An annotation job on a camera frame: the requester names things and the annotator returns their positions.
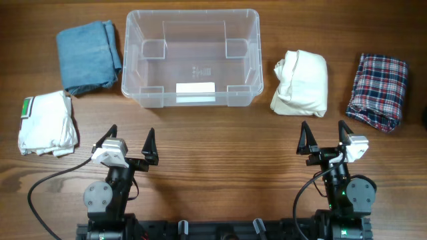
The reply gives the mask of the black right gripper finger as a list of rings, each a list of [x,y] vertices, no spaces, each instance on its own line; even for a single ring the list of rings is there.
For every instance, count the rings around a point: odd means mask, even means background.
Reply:
[[[339,141],[343,145],[349,145],[350,144],[350,137],[353,136],[353,131],[348,127],[346,122],[344,120],[338,121],[338,135],[339,135]]]
[[[318,144],[306,121],[301,124],[300,140],[296,149],[297,155],[310,155],[318,152]]]

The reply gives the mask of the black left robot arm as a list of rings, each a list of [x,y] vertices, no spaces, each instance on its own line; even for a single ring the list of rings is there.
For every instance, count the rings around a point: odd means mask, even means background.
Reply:
[[[144,158],[127,157],[124,139],[117,137],[117,125],[93,145],[91,160],[108,168],[103,181],[90,184],[83,194],[87,207],[88,224],[80,225],[77,239],[148,239],[147,231],[139,224],[135,214],[126,213],[127,202],[134,200],[129,193],[137,186],[134,174],[147,172],[157,165],[159,156],[155,144],[155,130],[151,128],[141,153]]]

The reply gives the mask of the plaid shirt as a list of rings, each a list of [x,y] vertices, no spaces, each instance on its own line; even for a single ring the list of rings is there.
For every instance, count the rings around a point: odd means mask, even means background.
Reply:
[[[402,120],[408,86],[407,62],[386,55],[363,53],[354,77],[346,116],[389,133]]]

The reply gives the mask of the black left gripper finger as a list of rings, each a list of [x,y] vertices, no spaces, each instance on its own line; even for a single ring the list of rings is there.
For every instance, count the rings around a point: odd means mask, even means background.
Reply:
[[[153,127],[149,130],[141,153],[144,155],[145,161],[149,165],[158,165],[159,155],[155,143],[155,129]]]
[[[98,140],[94,145],[93,148],[91,150],[92,153],[95,153],[95,151],[100,148],[103,144],[103,142],[108,138],[108,137],[117,137],[117,125],[113,124],[110,129],[107,131],[107,133],[101,137],[100,140]]]

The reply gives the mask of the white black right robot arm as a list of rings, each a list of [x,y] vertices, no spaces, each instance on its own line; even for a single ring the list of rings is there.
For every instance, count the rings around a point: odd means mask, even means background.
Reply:
[[[292,208],[293,222],[300,239],[373,238],[369,215],[376,200],[377,185],[364,175],[351,175],[348,164],[362,158],[368,150],[368,139],[355,134],[345,123],[338,122],[339,143],[335,147],[319,147],[306,121],[301,124],[296,153],[307,155],[307,166],[318,165],[315,174],[298,191]],[[297,206],[302,193],[321,178],[328,200],[327,210],[318,209],[311,218],[309,229],[303,232],[298,223]]]

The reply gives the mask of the cream cloth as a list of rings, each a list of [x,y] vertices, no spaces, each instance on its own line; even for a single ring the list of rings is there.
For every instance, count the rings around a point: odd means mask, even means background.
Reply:
[[[274,67],[279,80],[270,109],[278,115],[323,117],[328,108],[326,60],[307,51],[287,51]]]

